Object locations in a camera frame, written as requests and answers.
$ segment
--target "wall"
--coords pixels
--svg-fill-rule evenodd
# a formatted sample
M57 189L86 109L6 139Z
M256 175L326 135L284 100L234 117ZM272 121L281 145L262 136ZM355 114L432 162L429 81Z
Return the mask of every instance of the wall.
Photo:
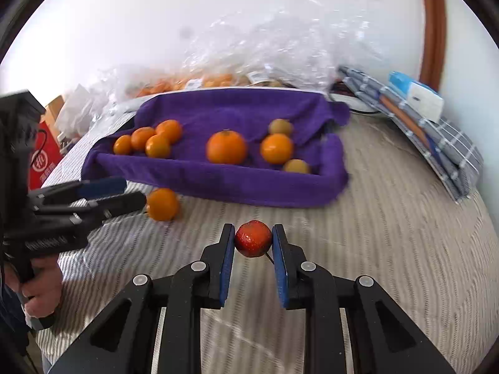
M499 49L463 0L446 0L447 51L440 92L444 115L480 149L478 186L499 231Z
M221 15L245 12L249 26L286 0L46 0L0 65L0 92L28 88L48 103L98 69L120 63L178 63L191 36ZM423 0L318 0L329 9L371 11L390 68L418 76ZM380 78L384 71L377 72Z

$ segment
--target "human hand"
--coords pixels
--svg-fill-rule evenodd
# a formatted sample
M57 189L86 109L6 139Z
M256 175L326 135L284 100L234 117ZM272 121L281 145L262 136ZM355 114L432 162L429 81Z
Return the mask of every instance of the human hand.
M24 305L24 311L33 318L44 318L56 310L61 300L62 272L57 263L58 255L32 259L31 265L39 269L37 275L20 283L9 263L5 264L7 285L14 291L21 291L25 297L33 297Z

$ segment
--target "purple cloth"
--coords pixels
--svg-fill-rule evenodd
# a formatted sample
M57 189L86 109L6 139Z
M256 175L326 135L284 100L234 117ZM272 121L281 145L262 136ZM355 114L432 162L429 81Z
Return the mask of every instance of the purple cloth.
M306 161L315 174L281 171L259 153L269 123L289 119L294 125L294 158ZM199 89L156 96L135 115L135 127L156 127L178 120L182 138L172 146L170 159L143 153L117 156L112 147L120 131L99 140L85 159L81 177L122 176L127 180L219 201L279 207L314 207L333 200L346 186L343 145L333 133L320 133L330 120L346 125L348 107L330 103L319 93L283 89ZM206 142L213 133L230 129L241 133L249 146L242 166L214 165L206 160Z

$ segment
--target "red bag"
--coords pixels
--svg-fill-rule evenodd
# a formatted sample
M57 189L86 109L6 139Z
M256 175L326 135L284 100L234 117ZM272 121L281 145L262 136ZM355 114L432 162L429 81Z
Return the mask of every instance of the red bag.
M51 134L47 124L44 122L40 123L40 129L43 129L47 132L45 133L39 132L36 138L35 150L33 152L31 161L33 165L29 170L29 189L35 190L40 188L41 185L47 180L47 177L52 173L54 168L59 164L62 160L61 153L59 152L59 146L57 145L56 140ZM42 151L37 156L39 149L43 145Z

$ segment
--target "red cherry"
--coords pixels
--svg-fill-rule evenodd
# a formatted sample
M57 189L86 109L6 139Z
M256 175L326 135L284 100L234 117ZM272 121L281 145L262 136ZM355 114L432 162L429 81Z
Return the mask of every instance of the red cherry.
M249 221L241 225L235 234L235 248L246 257L260 257L272 245L272 232L260 221Z

